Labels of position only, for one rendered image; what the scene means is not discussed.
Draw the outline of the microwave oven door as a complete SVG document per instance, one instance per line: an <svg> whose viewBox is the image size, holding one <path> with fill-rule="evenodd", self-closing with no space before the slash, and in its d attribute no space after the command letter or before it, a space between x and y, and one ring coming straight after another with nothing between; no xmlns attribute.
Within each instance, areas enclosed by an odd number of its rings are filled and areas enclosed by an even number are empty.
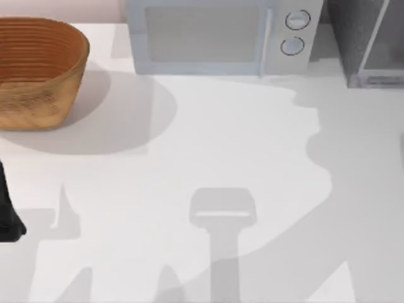
<svg viewBox="0 0 404 303"><path fill-rule="evenodd" d="M125 0L138 74L263 72L267 0Z"/></svg>

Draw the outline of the grey cabinet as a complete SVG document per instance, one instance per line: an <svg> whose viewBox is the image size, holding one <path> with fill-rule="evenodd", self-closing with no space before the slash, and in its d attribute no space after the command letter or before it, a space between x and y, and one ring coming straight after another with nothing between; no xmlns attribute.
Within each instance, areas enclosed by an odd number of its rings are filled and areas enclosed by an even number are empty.
<svg viewBox="0 0 404 303"><path fill-rule="evenodd" d="M349 88L404 88L404 0L327 0Z"/></svg>

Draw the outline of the round microwave knob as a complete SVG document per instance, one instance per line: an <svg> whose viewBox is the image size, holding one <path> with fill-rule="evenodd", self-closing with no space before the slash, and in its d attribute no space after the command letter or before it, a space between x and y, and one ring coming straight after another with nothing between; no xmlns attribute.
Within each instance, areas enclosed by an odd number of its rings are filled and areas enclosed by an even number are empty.
<svg viewBox="0 0 404 303"><path fill-rule="evenodd" d="M286 56L296 56L300 54L304 48L305 42L300 37L285 39L280 45L281 52Z"/></svg>
<svg viewBox="0 0 404 303"><path fill-rule="evenodd" d="M291 30L302 30L311 21L311 16L306 10L291 12L285 19L286 26Z"/></svg>

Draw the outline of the brown wicker basket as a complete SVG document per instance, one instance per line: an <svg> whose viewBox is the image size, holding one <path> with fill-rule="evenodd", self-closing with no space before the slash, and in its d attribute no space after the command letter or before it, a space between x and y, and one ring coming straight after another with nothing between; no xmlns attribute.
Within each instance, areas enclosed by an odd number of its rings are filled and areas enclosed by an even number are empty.
<svg viewBox="0 0 404 303"><path fill-rule="evenodd" d="M0 17L0 130L60 126L78 95L90 53L79 29L41 17Z"/></svg>

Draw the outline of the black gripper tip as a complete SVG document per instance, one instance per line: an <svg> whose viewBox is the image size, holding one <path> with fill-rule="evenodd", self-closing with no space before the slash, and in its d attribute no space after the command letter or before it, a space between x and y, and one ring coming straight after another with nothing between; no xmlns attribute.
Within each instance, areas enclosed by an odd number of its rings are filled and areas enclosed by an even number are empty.
<svg viewBox="0 0 404 303"><path fill-rule="evenodd" d="M3 163L0 161L0 243L17 242L26 233L27 228L11 202Z"/></svg>

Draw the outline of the pale microwave oven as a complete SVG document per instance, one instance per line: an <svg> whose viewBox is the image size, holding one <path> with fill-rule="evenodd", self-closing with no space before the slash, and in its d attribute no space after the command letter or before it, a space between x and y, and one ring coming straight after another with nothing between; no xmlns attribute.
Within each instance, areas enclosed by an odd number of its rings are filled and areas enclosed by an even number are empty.
<svg viewBox="0 0 404 303"><path fill-rule="evenodd" d="M266 74L290 75L305 72L316 36L316 30L321 16L324 0L267 0L272 10L271 32L268 41L266 58ZM306 10L311 21L302 30L291 30L285 24L287 15L294 11ZM300 37L305 42L305 48L296 56L286 56L280 50L285 39Z"/></svg>

